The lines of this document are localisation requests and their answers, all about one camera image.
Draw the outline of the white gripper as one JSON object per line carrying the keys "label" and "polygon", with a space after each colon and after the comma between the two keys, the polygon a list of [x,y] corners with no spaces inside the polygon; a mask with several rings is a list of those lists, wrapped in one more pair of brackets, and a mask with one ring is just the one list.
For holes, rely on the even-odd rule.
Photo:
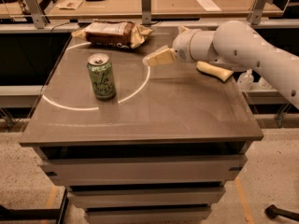
{"label": "white gripper", "polygon": [[213,61],[219,57],[213,46],[214,34],[214,31],[202,31],[179,26],[178,36],[173,41],[173,48],[162,46],[145,56],[142,63],[146,66],[170,64],[177,57],[182,62],[187,63]]}

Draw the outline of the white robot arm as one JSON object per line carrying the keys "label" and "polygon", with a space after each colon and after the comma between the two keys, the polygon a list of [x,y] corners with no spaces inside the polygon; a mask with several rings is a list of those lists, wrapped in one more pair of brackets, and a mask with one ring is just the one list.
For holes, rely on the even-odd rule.
{"label": "white robot arm", "polygon": [[223,81],[236,69],[250,69],[299,107],[299,57],[274,47],[244,22],[227,21],[214,31],[181,27],[170,47],[145,56],[143,64],[176,60],[195,63],[200,71]]}

